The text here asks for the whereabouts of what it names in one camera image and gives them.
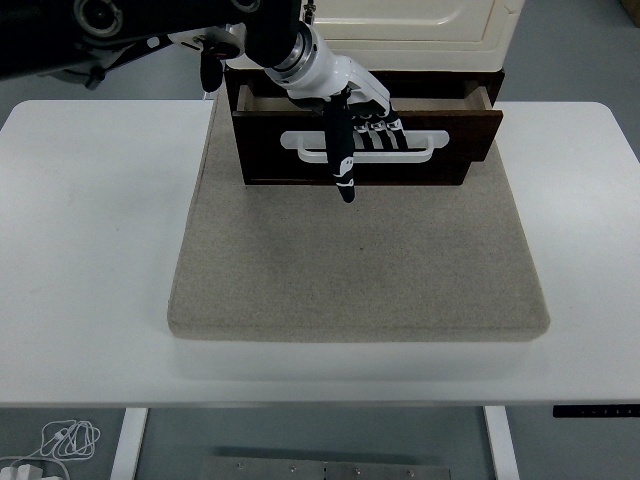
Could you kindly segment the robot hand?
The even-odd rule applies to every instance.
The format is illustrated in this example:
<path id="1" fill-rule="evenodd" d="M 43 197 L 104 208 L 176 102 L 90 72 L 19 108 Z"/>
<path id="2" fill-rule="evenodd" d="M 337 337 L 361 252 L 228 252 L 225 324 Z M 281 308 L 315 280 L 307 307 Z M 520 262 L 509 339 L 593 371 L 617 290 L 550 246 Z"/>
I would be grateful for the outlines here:
<path id="1" fill-rule="evenodd" d="M 266 73 L 294 104 L 322 114 L 328 168 L 344 202 L 355 199 L 354 132 L 386 131 L 385 144 L 407 147 L 388 90 L 353 59 L 334 54 L 314 31 L 298 33 L 289 56 Z"/>

